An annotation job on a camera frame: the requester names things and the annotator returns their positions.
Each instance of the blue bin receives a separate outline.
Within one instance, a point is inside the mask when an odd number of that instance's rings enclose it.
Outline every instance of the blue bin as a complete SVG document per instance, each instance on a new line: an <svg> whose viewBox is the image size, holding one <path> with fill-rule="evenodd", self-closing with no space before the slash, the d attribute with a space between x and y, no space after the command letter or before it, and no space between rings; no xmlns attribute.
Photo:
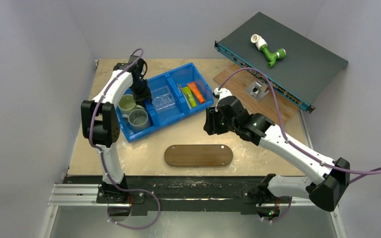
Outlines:
<svg viewBox="0 0 381 238"><path fill-rule="evenodd" d="M197 106L192 109L188 108L182 92L177 87L178 84L180 87L185 87L190 82L195 82L205 99L205 103L200 104L195 97ZM134 133L132 131L127 119L122 117L119 107L116 107L116 114L118 115L119 124L128 142L139 140L155 131L204 111L214 103L211 88L202 78L193 63L185 64L150 78L148 80L148 86L153 94L153 98L158 96L157 93L161 91L160 89L163 89L162 91L165 92L164 89L167 86L174 98L175 103L169 104L166 110L157 113L153 105L149 101L145 101L145 107L151 122L151 127L138 133ZM132 91L127 89L125 94L132 94Z"/></svg>

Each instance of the cup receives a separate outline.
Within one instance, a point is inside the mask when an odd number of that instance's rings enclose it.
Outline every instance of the cup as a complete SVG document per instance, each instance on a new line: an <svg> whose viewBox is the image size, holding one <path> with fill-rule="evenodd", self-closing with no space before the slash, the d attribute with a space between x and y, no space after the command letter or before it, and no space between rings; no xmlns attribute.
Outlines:
<svg viewBox="0 0 381 238"><path fill-rule="evenodd" d="M144 107L136 104L132 94L125 94L121 97L119 109L122 112L122 117L127 118L127 116L137 108L144 109Z"/></svg>
<svg viewBox="0 0 381 238"><path fill-rule="evenodd" d="M135 109L129 113L127 121L132 127L134 133L143 131L151 126L150 120L148 119L148 113L143 109Z"/></svg>

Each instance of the green pipe fitting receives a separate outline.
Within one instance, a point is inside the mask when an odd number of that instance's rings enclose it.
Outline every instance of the green pipe fitting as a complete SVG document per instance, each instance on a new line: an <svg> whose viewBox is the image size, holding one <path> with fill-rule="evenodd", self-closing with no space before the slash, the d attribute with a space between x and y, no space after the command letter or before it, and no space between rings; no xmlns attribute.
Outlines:
<svg viewBox="0 0 381 238"><path fill-rule="evenodd" d="M268 66L270 68L272 68L275 65L276 60L281 60L286 56L285 49L283 48L278 49L274 53L271 53L268 50L268 44L260 35L257 35L257 34L252 35L251 42L256 44L256 48L265 54L266 58L269 61Z"/></svg>

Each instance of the wall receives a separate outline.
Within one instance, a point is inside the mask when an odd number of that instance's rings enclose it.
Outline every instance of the wall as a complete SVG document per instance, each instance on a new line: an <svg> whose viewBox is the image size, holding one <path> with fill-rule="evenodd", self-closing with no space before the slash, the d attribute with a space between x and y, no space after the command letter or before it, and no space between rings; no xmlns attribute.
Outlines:
<svg viewBox="0 0 381 238"><path fill-rule="evenodd" d="M327 0L308 38L349 61L307 116L315 149L381 166L381 1ZM348 237L381 237L381 175L348 187L340 207Z"/></svg>
<svg viewBox="0 0 381 238"><path fill-rule="evenodd" d="M221 40L261 11L307 35L324 0L67 0L93 56L222 58Z"/></svg>
<svg viewBox="0 0 381 238"><path fill-rule="evenodd" d="M0 238L35 238L94 60L63 0L0 0Z"/></svg>

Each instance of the wooden table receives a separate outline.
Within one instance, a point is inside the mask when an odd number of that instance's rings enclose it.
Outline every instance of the wooden table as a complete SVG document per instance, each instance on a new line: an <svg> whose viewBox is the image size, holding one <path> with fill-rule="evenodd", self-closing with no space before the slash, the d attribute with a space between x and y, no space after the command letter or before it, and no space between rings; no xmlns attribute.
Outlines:
<svg viewBox="0 0 381 238"><path fill-rule="evenodd" d="M213 78L229 67L228 59L145 59L148 63L147 78L178 66L193 62L212 89L218 87ZM113 66L127 59L102 59L96 71L89 99L95 97L112 75ZM303 175L297 168L276 154L242 141L233 133L208 136L203 130L205 112L180 121L137 142L128 143L121 134L117 141L119 160L127 175L170 176L262 176L269 173ZM306 143L299 114L285 123L285 129L295 139ZM225 144L234 154L233 161L225 167L177 168L164 161L164 151L173 144ZM78 130L69 175L101 175L102 168L96 151Z"/></svg>

